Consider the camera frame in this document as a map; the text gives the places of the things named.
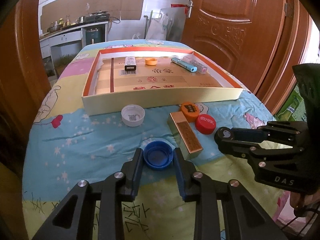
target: wooden door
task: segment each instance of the wooden door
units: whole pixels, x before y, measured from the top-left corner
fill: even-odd
[[[272,62],[286,0],[193,0],[182,42],[256,93]]]

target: person's hand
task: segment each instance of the person's hand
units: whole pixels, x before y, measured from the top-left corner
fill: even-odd
[[[320,189],[313,195],[301,196],[299,193],[290,193],[290,206],[294,209],[302,208],[313,203],[320,201]]]

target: bed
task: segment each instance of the bed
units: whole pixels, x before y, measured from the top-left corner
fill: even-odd
[[[144,148],[151,141],[162,140],[176,146],[166,121],[170,112],[179,110],[177,105],[145,109],[143,125],[135,128],[126,127],[119,112],[88,116],[84,110],[81,95],[98,51],[132,46],[189,49],[181,43],[169,41],[111,41],[86,46],[67,66],[44,99],[29,135],[22,202],[30,239],[79,180],[90,183],[104,180],[131,160],[137,147]],[[255,129],[274,120],[245,87],[238,100],[200,103],[198,106],[202,114],[215,118],[217,127]],[[197,169],[212,179],[239,180],[276,220],[287,194],[256,183],[246,160],[223,155],[213,134],[203,135],[193,123],[190,125],[204,148],[197,158],[192,159]],[[264,142],[263,147],[278,146]],[[93,239],[97,239],[99,202],[95,212]],[[125,239],[191,240],[194,220],[195,204],[184,203],[179,196],[173,167],[153,171],[144,166],[136,200],[123,203]],[[221,239],[225,238],[223,228],[221,220]]]

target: orange bottle cap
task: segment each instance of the orange bottle cap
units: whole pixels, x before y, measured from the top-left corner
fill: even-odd
[[[155,58],[145,58],[146,65],[154,66],[157,65],[157,60]]]
[[[198,106],[191,102],[183,103],[180,111],[184,114],[188,122],[195,122],[200,114]]]

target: green plant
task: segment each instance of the green plant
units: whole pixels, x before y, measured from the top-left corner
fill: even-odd
[[[60,57],[54,62],[55,68],[66,67],[76,57],[77,54],[68,54]]]

